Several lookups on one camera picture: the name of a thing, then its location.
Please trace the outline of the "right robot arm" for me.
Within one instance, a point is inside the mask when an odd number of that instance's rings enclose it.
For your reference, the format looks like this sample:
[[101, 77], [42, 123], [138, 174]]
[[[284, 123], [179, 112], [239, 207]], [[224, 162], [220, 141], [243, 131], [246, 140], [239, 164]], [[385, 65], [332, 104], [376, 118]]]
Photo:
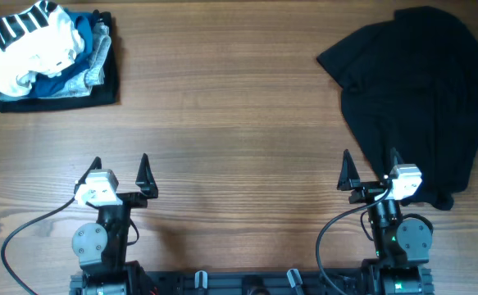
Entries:
[[430, 295], [435, 292], [429, 261], [434, 227], [424, 216], [404, 215], [400, 202], [421, 186], [421, 171], [390, 151], [393, 167], [382, 181], [363, 182], [351, 154], [344, 151], [337, 189], [349, 202], [367, 205], [375, 259], [362, 262], [350, 294]]

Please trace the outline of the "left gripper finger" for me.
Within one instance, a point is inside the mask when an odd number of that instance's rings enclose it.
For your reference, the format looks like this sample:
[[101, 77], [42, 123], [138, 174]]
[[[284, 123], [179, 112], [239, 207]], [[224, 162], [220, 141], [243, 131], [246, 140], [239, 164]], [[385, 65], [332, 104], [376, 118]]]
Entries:
[[135, 184], [140, 188], [140, 192], [146, 198], [158, 198], [158, 187], [146, 153], [141, 157]]
[[102, 168], [102, 160], [100, 157], [95, 157], [89, 168], [84, 172], [84, 174], [75, 181], [74, 192], [77, 193], [80, 186], [85, 184], [85, 180], [91, 170], [97, 170]]

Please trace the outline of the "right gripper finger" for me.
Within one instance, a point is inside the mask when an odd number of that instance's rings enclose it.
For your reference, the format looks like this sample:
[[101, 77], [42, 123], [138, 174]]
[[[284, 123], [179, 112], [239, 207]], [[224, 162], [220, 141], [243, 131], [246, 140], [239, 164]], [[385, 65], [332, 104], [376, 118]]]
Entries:
[[361, 186], [361, 180], [353, 158], [348, 149], [343, 152], [342, 167], [339, 175], [337, 189], [339, 191], [351, 191]]
[[389, 152], [390, 155], [390, 165], [392, 168], [398, 165], [402, 165], [404, 160], [402, 159], [400, 153], [395, 147], [392, 147]]

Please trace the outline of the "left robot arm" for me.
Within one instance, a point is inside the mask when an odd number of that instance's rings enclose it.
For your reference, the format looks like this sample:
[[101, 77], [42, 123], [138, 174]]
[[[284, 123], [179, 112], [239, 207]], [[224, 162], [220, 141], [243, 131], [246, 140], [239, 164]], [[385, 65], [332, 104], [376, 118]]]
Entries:
[[132, 244], [129, 231], [136, 227], [131, 211], [146, 208], [149, 199], [158, 197], [147, 154], [141, 157], [135, 184], [139, 191], [118, 193], [114, 172], [104, 169], [99, 157], [76, 182], [74, 199], [96, 209], [98, 218], [80, 226], [73, 235], [71, 246], [82, 274], [71, 278], [70, 295], [159, 293], [143, 267], [126, 260], [127, 247]]

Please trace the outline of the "black t-shirt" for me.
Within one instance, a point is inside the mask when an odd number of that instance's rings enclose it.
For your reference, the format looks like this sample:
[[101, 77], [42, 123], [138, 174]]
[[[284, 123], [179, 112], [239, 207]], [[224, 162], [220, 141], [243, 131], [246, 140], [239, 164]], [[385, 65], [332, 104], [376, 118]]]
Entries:
[[422, 174], [412, 200], [450, 210], [478, 150], [478, 41], [467, 26], [435, 7], [401, 9], [317, 60], [374, 172], [389, 173], [396, 150]]

